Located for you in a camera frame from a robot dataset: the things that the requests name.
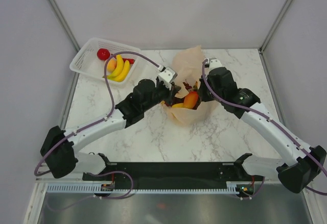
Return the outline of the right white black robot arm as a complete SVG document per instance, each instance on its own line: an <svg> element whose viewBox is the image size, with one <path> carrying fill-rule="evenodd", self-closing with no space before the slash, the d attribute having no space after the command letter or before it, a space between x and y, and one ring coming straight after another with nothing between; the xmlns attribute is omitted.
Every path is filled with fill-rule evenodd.
<svg viewBox="0 0 327 224"><path fill-rule="evenodd" d="M232 73L218 60L203 64L199 96L204 102L217 101L223 108L255 129L280 155L280 159L247 156L233 168L234 176L246 180L251 175L277 179L293 193L308 189L325 192L308 185L322 172L326 150L312 147L275 120L260 98L247 88L237 87Z"/></svg>

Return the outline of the fake yellow lemon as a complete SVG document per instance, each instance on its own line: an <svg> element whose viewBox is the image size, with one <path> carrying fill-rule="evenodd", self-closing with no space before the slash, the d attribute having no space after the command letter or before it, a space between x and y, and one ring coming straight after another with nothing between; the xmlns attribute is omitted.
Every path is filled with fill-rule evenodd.
<svg viewBox="0 0 327 224"><path fill-rule="evenodd" d="M183 103L173 104L172 108L184 108L184 104Z"/></svg>

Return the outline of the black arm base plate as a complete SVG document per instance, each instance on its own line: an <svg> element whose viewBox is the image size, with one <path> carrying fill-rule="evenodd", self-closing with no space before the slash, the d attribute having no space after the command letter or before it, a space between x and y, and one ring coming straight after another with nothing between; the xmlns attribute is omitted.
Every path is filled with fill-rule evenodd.
<svg viewBox="0 0 327 224"><path fill-rule="evenodd" d="M227 182L261 181L250 176L239 162L117 162L102 173L124 171L134 189L216 189Z"/></svg>

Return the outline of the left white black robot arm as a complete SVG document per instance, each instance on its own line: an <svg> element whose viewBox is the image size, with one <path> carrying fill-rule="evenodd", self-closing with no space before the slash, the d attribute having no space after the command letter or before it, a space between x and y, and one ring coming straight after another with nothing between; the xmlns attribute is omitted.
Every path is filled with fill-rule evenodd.
<svg viewBox="0 0 327 224"><path fill-rule="evenodd" d="M112 132L125 129L144 118L144 113L162 101L171 102L180 87L142 79L133 91L109 114L100 116L88 125L62 130L52 127L40 150L42 161L56 179L73 171L95 175L100 180L110 178L112 168L103 154L85 154L81 149Z"/></svg>

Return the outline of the fake orange mango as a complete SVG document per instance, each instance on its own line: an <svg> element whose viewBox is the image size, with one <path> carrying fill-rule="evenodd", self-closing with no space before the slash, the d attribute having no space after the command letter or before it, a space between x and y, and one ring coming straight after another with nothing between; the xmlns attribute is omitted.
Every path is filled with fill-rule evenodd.
<svg viewBox="0 0 327 224"><path fill-rule="evenodd" d="M183 107L187 109L193 109L198 101L198 98L198 93L196 91L191 91L184 97Z"/></svg>

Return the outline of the fake dark red grapes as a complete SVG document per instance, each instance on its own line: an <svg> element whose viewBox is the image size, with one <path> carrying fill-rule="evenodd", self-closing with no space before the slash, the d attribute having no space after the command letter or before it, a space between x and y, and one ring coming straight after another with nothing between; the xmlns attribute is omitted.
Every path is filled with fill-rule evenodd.
<svg viewBox="0 0 327 224"><path fill-rule="evenodd" d="M193 86L191 86L189 83L183 82L183 85L184 85L184 87L185 87L185 89L187 91L192 91L193 90Z"/></svg>

